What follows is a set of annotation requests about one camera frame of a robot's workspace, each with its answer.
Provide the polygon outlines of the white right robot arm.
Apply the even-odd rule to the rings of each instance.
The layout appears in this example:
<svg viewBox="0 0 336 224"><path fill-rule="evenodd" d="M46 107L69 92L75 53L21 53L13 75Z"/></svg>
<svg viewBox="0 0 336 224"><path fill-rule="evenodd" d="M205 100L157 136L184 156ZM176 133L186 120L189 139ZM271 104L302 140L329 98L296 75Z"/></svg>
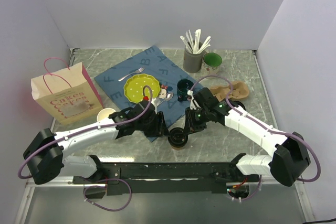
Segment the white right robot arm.
<svg viewBox="0 0 336 224"><path fill-rule="evenodd" d="M240 154L233 159L230 177L242 181L247 175L272 176L284 186L292 186L310 165L307 147L296 133L287 135L255 118L239 104L218 101L208 88L187 91L191 104L185 110L183 135L200 132L207 122L233 129L259 145L266 155Z"/></svg>

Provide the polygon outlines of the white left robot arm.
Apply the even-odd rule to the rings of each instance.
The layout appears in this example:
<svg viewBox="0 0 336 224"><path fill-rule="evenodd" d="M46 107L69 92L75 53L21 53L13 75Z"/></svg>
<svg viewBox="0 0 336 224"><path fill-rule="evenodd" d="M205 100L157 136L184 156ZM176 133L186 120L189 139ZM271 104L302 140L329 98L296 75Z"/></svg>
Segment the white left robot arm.
<svg viewBox="0 0 336 224"><path fill-rule="evenodd" d="M35 184L42 185L61 176L81 176L98 183L104 170L94 156L74 157L78 150L106 140L116 140L141 131L146 137L169 134L164 114L148 101L141 101L110 114L100 122L70 131L41 130L23 153L25 165Z"/></svg>

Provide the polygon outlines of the black plastic cup lid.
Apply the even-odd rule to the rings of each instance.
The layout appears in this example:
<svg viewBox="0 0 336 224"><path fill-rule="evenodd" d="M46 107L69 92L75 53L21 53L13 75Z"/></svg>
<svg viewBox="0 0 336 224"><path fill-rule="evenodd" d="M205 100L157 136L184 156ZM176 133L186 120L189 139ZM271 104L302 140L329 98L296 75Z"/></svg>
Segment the black plastic cup lid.
<svg viewBox="0 0 336 224"><path fill-rule="evenodd" d="M187 143L187 141L183 139L183 129L181 127L175 127L170 130L168 136L169 143L182 144Z"/></svg>

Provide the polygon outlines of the brown pulp cup carrier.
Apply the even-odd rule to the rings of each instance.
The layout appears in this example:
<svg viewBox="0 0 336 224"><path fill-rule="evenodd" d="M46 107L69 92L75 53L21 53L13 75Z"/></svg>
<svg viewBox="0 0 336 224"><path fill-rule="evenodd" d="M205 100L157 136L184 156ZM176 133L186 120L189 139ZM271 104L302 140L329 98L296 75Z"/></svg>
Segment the brown pulp cup carrier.
<svg viewBox="0 0 336 224"><path fill-rule="evenodd" d="M249 96L249 89L247 84L242 81L232 82L233 91L228 95L228 99L233 101L240 101ZM230 91L230 85L226 86L212 86L209 88L213 96L217 97L219 101L223 101Z"/></svg>

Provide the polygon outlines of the kraft paper cakes bag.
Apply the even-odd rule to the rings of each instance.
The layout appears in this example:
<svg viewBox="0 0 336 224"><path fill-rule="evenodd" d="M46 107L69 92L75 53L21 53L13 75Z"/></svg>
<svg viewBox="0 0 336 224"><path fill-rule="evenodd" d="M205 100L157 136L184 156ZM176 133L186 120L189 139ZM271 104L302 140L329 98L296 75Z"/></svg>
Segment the kraft paper cakes bag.
<svg viewBox="0 0 336 224"><path fill-rule="evenodd" d="M62 125L103 109L100 95L81 62L32 78L31 88L33 99Z"/></svg>

